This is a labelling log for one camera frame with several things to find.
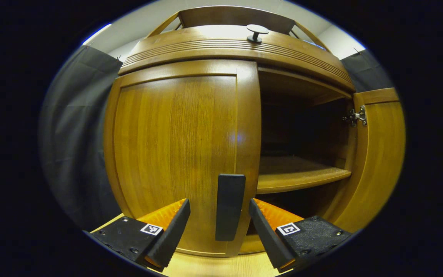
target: dark fabric backdrop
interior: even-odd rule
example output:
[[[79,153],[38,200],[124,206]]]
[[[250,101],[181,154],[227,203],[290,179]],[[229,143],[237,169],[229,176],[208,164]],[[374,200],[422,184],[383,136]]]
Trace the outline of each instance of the dark fabric backdrop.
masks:
[[[107,97],[121,65],[81,46],[54,77],[39,118],[44,174],[61,208],[82,230],[92,231],[121,213],[102,145]]]

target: metal hinge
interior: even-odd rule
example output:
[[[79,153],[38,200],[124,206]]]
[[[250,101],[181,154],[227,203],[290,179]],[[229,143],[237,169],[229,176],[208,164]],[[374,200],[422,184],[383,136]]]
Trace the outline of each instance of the metal hinge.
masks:
[[[355,113],[355,109],[350,110],[350,114],[343,117],[343,121],[351,122],[352,127],[356,127],[356,121],[362,121],[363,126],[367,126],[367,116],[365,115],[365,106],[360,106],[360,112]]]

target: closed cabinet door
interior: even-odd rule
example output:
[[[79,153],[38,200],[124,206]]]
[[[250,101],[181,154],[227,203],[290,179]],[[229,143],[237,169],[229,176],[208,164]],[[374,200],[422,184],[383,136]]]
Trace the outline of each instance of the closed cabinet door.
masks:
[[[191,214],[178,251],[239,252],[257,189],[261,108],[255,62],[200,60],[116,80],[104,129],[106,168],[125,215],[139,218],[183,198]],[[215,240],[219,174],[246,176],[235,239]]]

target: cabinet knob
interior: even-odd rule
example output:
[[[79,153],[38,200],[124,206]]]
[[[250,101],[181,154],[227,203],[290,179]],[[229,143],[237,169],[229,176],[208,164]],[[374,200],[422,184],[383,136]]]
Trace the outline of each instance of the cabinet knob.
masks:
[[[266,27],[256,25],[256,24],[247,25],[247,29],[250,30],[251,32],[254,32],[254,35],[250,35],[247,37],[247,40],[249,40],[250,42],[260,43],[260,42],[262,42],[262,39],[257,36],[260,33],[262,33],[262,34],[269,33],[269,30]]]

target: wooden shelf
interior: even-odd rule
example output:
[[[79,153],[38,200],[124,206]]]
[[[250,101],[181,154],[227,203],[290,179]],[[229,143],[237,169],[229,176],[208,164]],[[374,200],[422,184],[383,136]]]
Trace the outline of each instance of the wooden shelf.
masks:
[[[299,157],[262,156],[257,194],[292,191],[335,182],[351,175],[348,170]]]

